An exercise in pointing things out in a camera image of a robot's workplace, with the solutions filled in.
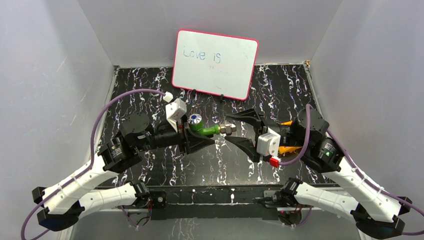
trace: marble tabletop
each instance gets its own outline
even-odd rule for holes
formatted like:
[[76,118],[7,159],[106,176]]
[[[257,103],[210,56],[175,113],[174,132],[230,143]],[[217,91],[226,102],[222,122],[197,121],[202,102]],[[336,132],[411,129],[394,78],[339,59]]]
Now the marble tabletop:
[[[119,68],[112,98],[126,91],[149,88],[171,92],[186,102],[187,114],[202,115],[205,126],[225,120],[228,113],[256,108],[267,121],[286,122],[296,117],[306,104],[316,107],[313,91],[302,64],[257,65],[254,68],[249,96],[246,101],[212,96],[175,88],[171,84],[172,67]],[[165,102],[160,96],[134,94],[112,105],[106,114],[99,145],[109,141],[118,131],[121,119],[134,112],[144,112],[153,126],[165,120]],[[253,128],[236,123],[233,136],[253,137]],[[179,154],[177,146],[155,149],[144,153],[143,161],[123,174],[102,184],[115,187],[119,182],[140,179],[148,186],[220,186],[284,184],[289,177],[300,178],[310,184],[331,183],[302,162],[274,168],[267,162],[253,163],[244,152],[223,135],[214,136],[210,145],[189,155]],[[286,159],[294,158],[293,154]]]

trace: white wall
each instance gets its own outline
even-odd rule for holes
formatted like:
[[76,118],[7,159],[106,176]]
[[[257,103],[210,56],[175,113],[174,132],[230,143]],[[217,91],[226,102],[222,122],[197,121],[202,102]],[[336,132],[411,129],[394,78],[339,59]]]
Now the white wall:
[[[377,183],[421,208],[423,56],[423,1],[344,0],[311,61],[330,129]],[[407,232],[424,228],[416,212],[401,218]]]
[[[32,189],[59,182],[88,159],[112,73],[77,0],[0,2],[0,239],[21,239],[35,206]],[[44,230],[36,219],[27,239]]]
[[257,63],[310,60],[342,0],[78,0],[114,65],[174,65],[181,28],[254,38]]

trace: cable connector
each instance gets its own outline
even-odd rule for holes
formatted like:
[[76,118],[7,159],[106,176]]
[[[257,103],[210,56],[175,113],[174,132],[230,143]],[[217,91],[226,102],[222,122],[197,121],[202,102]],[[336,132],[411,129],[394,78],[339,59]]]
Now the cable connector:
[[171,102],[174,96],[169,91],[165,92],[165,96],[163,96],[163,100],[167,103]]
[[273,166],[274,168],[278,168],[280,167],[280,160],[276,157],[271,157],[269,159],[269,164]]

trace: black marble table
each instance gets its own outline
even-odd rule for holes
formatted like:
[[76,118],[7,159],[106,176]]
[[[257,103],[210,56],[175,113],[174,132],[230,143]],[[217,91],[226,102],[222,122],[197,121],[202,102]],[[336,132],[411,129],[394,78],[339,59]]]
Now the black marble table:
[[[205,93],[191,94],[190,90],[171,84],[172,67],[120,68],[117,71],[112,98],[126,91],[149,88],[171,92],[186,102],[187,114],[201,114],[205,126],[225,120],[227,113],[256,108],[266,120],[286,122],[296,117],[306,104],[316,106],[311,86],[302,64],[255,66],[249,97],[246,101],[224,99]],[[165,120],[165,102],[158,95],[135,94],[114,104],[106,114],[100,145],[118,131],[121,119],[130,113],[144,112],[154,125]],[[237,123],[233,136],[252,137],[253,128]],[[302,162],[274,168],[267,162],[253,163],[244,152],[224,136],[215,136],[215,145],[181,155],[177,146],[147,151],[139,164],[102,184],[115,187],[118,182],[140,179],[148,186],[235,186],[284,184],[289,177],[300,178],[310,184],[331,183]],[[287,160],[294,158],[287,155]]]

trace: gray wall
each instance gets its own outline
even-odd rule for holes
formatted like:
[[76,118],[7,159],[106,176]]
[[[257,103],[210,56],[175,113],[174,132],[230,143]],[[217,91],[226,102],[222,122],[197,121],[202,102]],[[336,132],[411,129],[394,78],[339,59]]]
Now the gray wall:
[[181,28],[255,38],[257,63],[310,60],[342,0],[78,0],[114,65],[174,65]]
[[[423,1],[344,0],[311,61],[330,129],[377,183],[421,208],[423,56]],[[416,212],[401,218],[423,229]]]
[[358,240],[360,238],[358,230],[349,221],[339,219],[328,212],[314,210],[308,222],[295,229],[282,227],[280,221],[261,218],[180,218],[154,220],[135,230],[134,227],[129,227],[122,212],[97,212],[77,222],[70,239]]
[[[88,159],[112,73],[77,0],[1,1],[0,239],[21,239],[33,188],[56,184]],[[36,218],[28,239],[44,230]]]

